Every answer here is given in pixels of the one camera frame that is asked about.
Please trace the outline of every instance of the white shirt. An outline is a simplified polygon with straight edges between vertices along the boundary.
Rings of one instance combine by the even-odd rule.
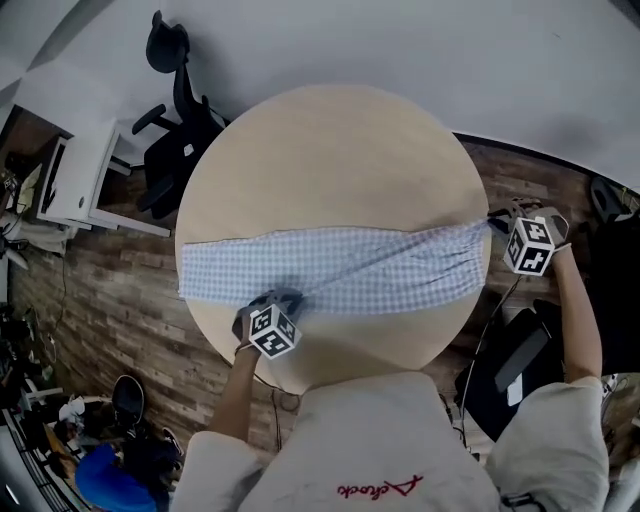
[[[531,493],[549,512],[600,511],[608,490],[601,396],[592,377],[535,391],[485,469],[462,446],[424,374],[316,389],[264,471],[246,443],[196,434],[171,510],[511,510],[502,497]]]

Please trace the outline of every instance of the sleeve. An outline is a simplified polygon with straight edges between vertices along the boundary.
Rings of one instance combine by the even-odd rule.
[[[261,472],[256,454],[245,442],[199,432],[189,442],[171,512],[237,510]]]
[[[113,464],[116,454],[109,443],[101,444],[89,455],[82,458],[80,465],[85,473],[96,474],[104,471],[107,466]]]
[[[602,510],[609,460],[601,405],[595,377],[550,384],[525,398],[487,460],[500,494],[531,493],[561,510]]]

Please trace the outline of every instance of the desk leg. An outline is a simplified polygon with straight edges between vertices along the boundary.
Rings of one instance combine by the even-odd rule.
[[[89,218],[87,219],[87,223],[92,224],[93,226],[100,226],[101,228],[105,228],[105,229],[113,229],[113,230],[118,229],[118,224],[114,222],[105,221],[99,217],[96,217],[95,215],[93,215],[93,210],[89,212]]]
[[[124,174],[125,176],[131,176],[131,169],[127,169],[124,165],[120,165],[113,160],[109,162],[109,169],[119,172],[120,174]]]
[[[163,237],[171,236],[171,231],[153,224],[147,224],[146,222],[140,222],[139,220],[129,219],[122,215],[117,215],[111,212],[105,212],[99,208],[92,208],[89,216],[92,219],[102,220],[104,222],[112,222],[118,226],[124,226],[125,228],[135,229],[137,231],[143,231],[145,233],[151,233],[152,235],[158,235]]]

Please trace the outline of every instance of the chair armrest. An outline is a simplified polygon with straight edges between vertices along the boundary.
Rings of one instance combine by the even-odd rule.
[[[158,105],[157,107],[152,108],[151,110],[149,110],[149,112],[147,112],[134,123],[133,127],[131,128],[131,133],[133,135],[136,135],[138,134],[138,132],[152,123],[161,126],[162,128],[166,128],[167,130],[172,130],[173,128],[177,127],[177,124],[162,117],[162,114],[164,114],[166,111],[167,107],[165,107],[164,105]]]
[[[173,176],[169,174],[162,178],[158,183],[156,183],[153,187],[147,190],[138,202],[136,203],[138,206],[138,210],[141,212],[147,211],[151,208],[155,203],[157,203],[162,196],[164,196],[167,192],[169,192],[173,188]]]

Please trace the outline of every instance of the gray glove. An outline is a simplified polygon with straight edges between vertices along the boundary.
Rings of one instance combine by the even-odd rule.
[[[488,217],[487,222],[505,247],[518,217],[531,220],[535,220],[536,217],[542,217],[547,225],[551,240],[556,246],[556,251],[571,245],[566,243],[567,234],[569,233],[567,220],[560,215],[556,208],[552,206],[544,207],[538,199],[514,198],[502,205],[501,208],[490,212]]]

